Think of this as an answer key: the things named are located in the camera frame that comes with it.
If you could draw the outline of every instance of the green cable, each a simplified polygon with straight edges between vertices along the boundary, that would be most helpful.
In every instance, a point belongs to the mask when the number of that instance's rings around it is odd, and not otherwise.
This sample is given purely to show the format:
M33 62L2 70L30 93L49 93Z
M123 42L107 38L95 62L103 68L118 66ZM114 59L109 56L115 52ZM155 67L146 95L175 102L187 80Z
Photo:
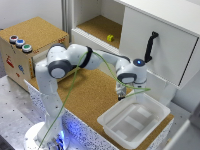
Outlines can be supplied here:
M83 57L84 57L87 53L88 53L88 52L85 52L85 53L81 56L81 58L79 59L79 62L78 62L78 64L77 64L76 68L75 68L76 70L75 70L75 73L74 73L73 81L72 81L72 84L71 84L71 86L70 86L70 89L69 89L69 92L68 92L68 94L67 94L67 97L65 98L65 101L64 101L64 103L63 103L63 105L62 105L62 107L61 107L61 109L60 109L58 115L56 116L56 119L53 121L53 123L52 123L51 126L49 127L47 133L46 133L45 136L43 137L42 142L40 143L40 146L39 146L38 150L40 149L42 143L44 142L44 140L45 140L47 134L49 133L49 131L50 131L51 128L53 127L54 123L56 122L56 120L57 120L58 117L60 116L60 113L62 112L62 109L64 108L65 103L66 103L66 101L67 101L67 99L68 99L68 97L69 97L69 95L70 95L70 93L71 93L71 91L72 91L72 89L73 89L74 82L75 82L75 80L76 80L76 75L77 75L77 72L78 72L78 66L80 65L81 60L83 59ZM135 94L142 93L142 92L145 92L145 91L149 91L149 90L150 90L149 88L135 88L135 87L133 87L133 86L129 86L129 85L126 85L126 84L120 82L120 81L114 76L114 74L113 74L113 72L112 72L110 66L109 66L108 63L106 62L106 60L105 60L101 55L99 55L98 53L96 53L96 52L93 52L93 53L94 53L95 55L99 56L99 57L104 61L104 63L105 63L106 66L108 67L109 71L111 72L113 78L114 78L117 82L119 82L120 84L122 84L123 86L125 86L125 87L127 87L127 88L131 88L131 89L142 89L142 90L143 90L143 91L140 91L140 92L136 92L136 93L133 93L133 94L129 94L129 95L127 95L126 97L130 97L130 96L132 96L132 95L135 95Z

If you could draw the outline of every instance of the brown box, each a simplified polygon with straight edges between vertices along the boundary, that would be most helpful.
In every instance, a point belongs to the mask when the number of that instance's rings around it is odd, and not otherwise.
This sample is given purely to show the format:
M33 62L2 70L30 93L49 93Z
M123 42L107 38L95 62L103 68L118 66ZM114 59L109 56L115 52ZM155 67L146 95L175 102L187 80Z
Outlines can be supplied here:
M9 38L17 35L32 46L29 54L10 44ZM28 91L24 83L34 78L34 65L46 57L48 49L55 43L69 46L69 35L47 21L36 17L0 31L0 51L7 75Z

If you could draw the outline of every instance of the cabinet door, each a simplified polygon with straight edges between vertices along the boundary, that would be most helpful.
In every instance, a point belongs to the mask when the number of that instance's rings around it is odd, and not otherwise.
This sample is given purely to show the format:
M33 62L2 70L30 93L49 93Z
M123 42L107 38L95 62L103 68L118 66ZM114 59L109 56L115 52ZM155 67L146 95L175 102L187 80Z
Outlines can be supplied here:
M144 59L147 43L153 31L157 32L159 37L153 41L151 51L153 59L147 63L147 67L153 73L178 86L197 37L126 7L120 54L131 59Z

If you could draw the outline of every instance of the brown work surface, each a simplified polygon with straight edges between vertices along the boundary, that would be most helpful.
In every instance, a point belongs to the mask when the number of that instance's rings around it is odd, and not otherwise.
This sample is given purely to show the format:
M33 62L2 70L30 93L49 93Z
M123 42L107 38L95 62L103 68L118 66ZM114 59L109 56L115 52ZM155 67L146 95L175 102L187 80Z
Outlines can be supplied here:
M25 40L33 50L38 50L68 34L40 17L35 17L0 31L0 37L9 43L9 38L17 35Z
M72 79L73 75L63 79L58 84L58 94L62 101L64 101L68 94ZM29 83L38 89L35 78L30 80ZM99 116L118 102L115 84L114 79L98 69L92 71L80 69L77 73L75 86L65 107L122 150L123 148L121 146L104 133L102 126L97 122ZM171 114L166 117L136 150L145 150L172 119L173 115Z
M101 39L102 41L116 48L119 48L122 25L103 16L98 16L83 24L78 25L77 27ZM113 42L107 41L107 36L110 34L114 36Z

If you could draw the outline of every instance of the cabinet handle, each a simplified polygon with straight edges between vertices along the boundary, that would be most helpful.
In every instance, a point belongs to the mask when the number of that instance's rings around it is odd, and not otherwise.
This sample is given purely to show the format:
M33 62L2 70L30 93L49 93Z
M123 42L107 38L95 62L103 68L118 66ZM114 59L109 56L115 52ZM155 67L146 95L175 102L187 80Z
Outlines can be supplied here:
M149 38L149 41L148 41L148 44L147 44L146 53L145 53L145 57L144 57L145 63L148 63L150 60L152 60L152 57L150 56L150 54L151 54L151 49L152 49L152 46L153 46L153 40L155 38L157 38L158 36L159 36L159 34L153 31L152 32L152 36Z

